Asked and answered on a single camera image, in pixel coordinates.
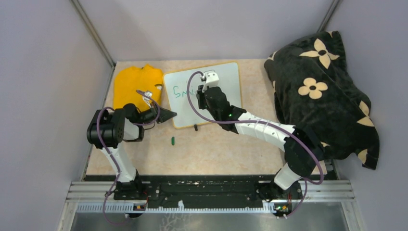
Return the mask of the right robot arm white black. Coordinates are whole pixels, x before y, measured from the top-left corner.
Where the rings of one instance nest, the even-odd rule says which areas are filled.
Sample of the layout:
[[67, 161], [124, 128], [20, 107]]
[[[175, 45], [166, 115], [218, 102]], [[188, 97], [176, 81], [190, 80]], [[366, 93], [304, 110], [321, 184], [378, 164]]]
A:
[[324, 158], [324, 149], [309, 126], [280, 124], [259, 118], [245, 109], [231, 105], [220, 87], [207, 90], [203, 85], [196, 92], [198, 107], [207, 110], [224, 130], [248, 135], [275, 145], [284, 153], [285, 164], [274, 177], [271, 193], [284, 198], [293, 183], [308, 178]]

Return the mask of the whiteboard with yellow frame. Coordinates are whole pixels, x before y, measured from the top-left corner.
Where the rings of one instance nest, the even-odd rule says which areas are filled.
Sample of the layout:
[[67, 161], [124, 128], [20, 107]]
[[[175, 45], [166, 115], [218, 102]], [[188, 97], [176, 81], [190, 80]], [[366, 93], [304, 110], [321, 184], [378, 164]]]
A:
[[199, 75], [195, 75], [191, 81], [190, 87], [187, 87], [188, 79], [196, 72], [214, 71], [219, 76], [218, 86], [226, 94], [230, 104], [242, 107], [242, 93], [240, 84], [239, 65], [237, 62], [229, 61], [218, 64], [211, 64], [195, 68], [188, 68], [168, 72], [163, 75], [164, 88], [166, 89], [167, 99], [170, 110], [177, 113], [173, 118], [175, 128], [187, 128], [193, 125], [202, 125], [207, 121], [200, 118], [191, 108], [188, 102], [188, 96], [191, 97], [192, 104], [198, 109], [196, 91], [203, 82]]

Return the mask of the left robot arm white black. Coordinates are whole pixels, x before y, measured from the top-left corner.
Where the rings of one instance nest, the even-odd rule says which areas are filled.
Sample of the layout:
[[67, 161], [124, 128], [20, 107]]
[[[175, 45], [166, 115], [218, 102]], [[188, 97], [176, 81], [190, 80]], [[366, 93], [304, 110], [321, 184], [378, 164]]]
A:
[[112, 194], [115, 200], [146, 199], [146, 188], [129, 159], [124, 143], [141, 142], [146, 125], [164, 123], [177, 113], [158, 105], [142, 112], [132, 103], [112, 112], [108, 110], [108, 107], [97, 110], [87, 129], [88, 142], [105, 154], [115, 170], [114, 184], [106, 195]]

